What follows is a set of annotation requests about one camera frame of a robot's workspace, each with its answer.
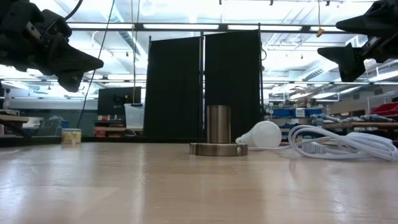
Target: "ceiling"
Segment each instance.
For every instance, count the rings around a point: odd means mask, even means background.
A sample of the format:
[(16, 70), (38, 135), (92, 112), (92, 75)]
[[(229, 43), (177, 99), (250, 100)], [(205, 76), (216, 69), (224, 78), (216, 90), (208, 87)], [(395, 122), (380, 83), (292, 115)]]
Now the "ceiling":
[[(41, 10), (50, 9), (61, 16), (66, 16), (76, 5), (76, 0), (30, 0)], [(116, 0), (113, 8), (112, 22), (139, 23), (215, 23), (215, 24), (284, 24), (284, 25), (321, 25), (333, 26), (336, 22), (365, 13), (374, 1), (270, 1), (262, 0), (222, 0), (219, 5), (217, 0)], [(83, 4), (76, 14), (68, 22), (107, 22), (111, 11), (112, 0), (83, 0)], [(100, 54), (100, 48), (105, 31), (74, 31), (70, 37), (70, 45), (82, 50), (94, 57)], [(152, 40), (175, 39), (199, 36), (200, 32), (187, 31), (139, 31), (128, 32), (132, 41), (137, 43), (136, 58), (136, 83), (145, 87), (147, 54), (149, 38)], [(317, 38), (315, 34), (297, 34), (288, 32), (262, 33), (262, 47), (267, 57), (263, 61), (264, 81), (307, 81), (307, 82), (338, 82), (339, 73), (337, 65), (317, 54), (319, 47), (345, 46), (348, 42), (361, 46), (367, 38), (355, 34), (323, 34)], [(125, 83), (120, 80), (132, 80), (134, 51), (131, 43), (126, 42), (118, 31), (108, 31), (103, 43), (100, 59), (104, 61), (104, 67), (96, 71), (95, 80), (107, 77), (109, 82), (95, 82), (89, 90), (89, 96), (95, 97), (99, 88), (115, 86), (133, 86), (133, 83)], [(378, 65), (372, 60), (366, 64), (368, 74), (358, 81), (366, 82), (377, 73)], [(29, 70), (27, 73), (17, 72), (12, 68), (0, 67), (0, 78), (54, 78), (45, 77), (40, 72)], [(85, 75), (91, 78), (92, 73)], [(35, 95), (32, 89), (48, 86), (54, 91), (48, 91), (51, 96), (82, 96), (87, 92), (88, 84), (81, 84), (81, 91), (76, 94), (68, 93), (60, 88), (57, 82), (20, 82), (9, 81), (9, 87), (25, 89), (19, 91), (19, 96)], [(351, 85), (340, 85), (340, 91), (353, 88)], [(316, 89), (325, 91), (330, 86), (322, 83), (300, 84), (294, 83), (270, 83), (264, 84), (268, 94), (278, 97), (280, 92), (287, 92), (293, 96), (307, 90)]]

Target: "white container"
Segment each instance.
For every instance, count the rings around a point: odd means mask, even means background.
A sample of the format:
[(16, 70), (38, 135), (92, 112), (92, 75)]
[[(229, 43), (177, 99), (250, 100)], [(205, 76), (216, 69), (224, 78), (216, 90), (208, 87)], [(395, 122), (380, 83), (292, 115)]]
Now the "white container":
[(63, 128), (62, 144), (78, 144), (81, 143), (81, 129)]
[(142, 129), (144, 127), (144, 107), (134, 107), (130, 103), (126, 103), (124, 109), (126, 110), (126, 127)]

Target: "metal base plate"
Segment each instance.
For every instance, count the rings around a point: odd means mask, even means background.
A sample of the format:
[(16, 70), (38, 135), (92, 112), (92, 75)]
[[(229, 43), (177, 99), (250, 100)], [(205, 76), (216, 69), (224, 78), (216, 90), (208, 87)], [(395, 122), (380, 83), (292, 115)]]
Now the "metal base plate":
[(189, 154), (197, 156), (245, 156), (248, 145), (191, 143)]

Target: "black partition panel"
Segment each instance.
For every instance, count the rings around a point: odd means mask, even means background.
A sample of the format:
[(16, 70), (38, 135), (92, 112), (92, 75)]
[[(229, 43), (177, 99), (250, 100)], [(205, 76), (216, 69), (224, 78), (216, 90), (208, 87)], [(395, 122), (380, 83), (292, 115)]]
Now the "black partition panel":
[(200, 137), (200, 38), (153, 41), (149, 49), (144, 136)]
[(231, 137), (260, 121), (258, 31), (228, 32), (205, 38), (205, 104), (231, 107)]

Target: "white power cord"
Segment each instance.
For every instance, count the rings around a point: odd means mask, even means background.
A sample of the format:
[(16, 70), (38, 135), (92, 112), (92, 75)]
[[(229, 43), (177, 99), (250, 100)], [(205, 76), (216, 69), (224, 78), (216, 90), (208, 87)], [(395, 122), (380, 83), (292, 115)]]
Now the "white power cord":
[[(325, 137), (296, 142), (302, 132), (322, 134)], [(315, 159), (364, 159), (376, 157), (387, 161), (398, 160), (398, 149), (390, 139), (365, 133), (349, 133), (339, 136), (322, 128), (300, 125), (292, 128), (287, 137), (289, 145), (277, 148), (250, 147), (250, 149), (293, 149), (299, 154)], [(320, 144), (336, 141), (336, 147)]]

